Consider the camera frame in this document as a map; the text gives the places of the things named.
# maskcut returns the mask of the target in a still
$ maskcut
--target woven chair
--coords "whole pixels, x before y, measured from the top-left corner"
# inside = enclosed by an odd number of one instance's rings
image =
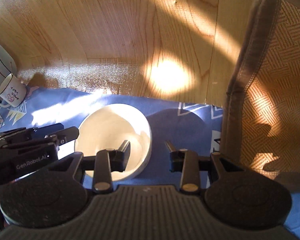
[[[220,151],[300,191],[300,0],[254,1]]]

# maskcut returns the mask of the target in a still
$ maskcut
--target blue cloth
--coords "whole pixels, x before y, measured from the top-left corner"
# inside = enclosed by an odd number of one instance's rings
[[[170,160],[165,140],[170,140],[176,148],[191,149],[204,156],[219,150],[223,110],[218,107],[121,95],[88,94],[71,89],[28,90],[26,100],[20,106],[0,108],[0,132],[58,122],[65,128],[79,127],[89,114],[114,103],[134,106],[146,116],[152,131],[149,163],[135,178],[118,182],[114,186],[173,184],[178,188],[181,173],[169,172]],[[73,147],[70,147],[62,156],[72,151]],[[91,185],[92,179],[86,176],[84,186],[91,188]],[[201,186],[205,188],[206,185],[207,173],[201,172]],[[286,227],[300,237],[300,194],[292,197],[293,208]]]

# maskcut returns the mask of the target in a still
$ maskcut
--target white bowl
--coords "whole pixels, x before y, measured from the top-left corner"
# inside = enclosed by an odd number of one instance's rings
[[[133,106],[112,104],[90,114],[79,126],[74,151],[93,156],[103,149],[118,149],[130,141],[130,157],[124,172],[113,171],[113,181],[131,179],[147,165],[151,155],[152,135],[146,117]],[[93,176],[93,171],[86,171]]]

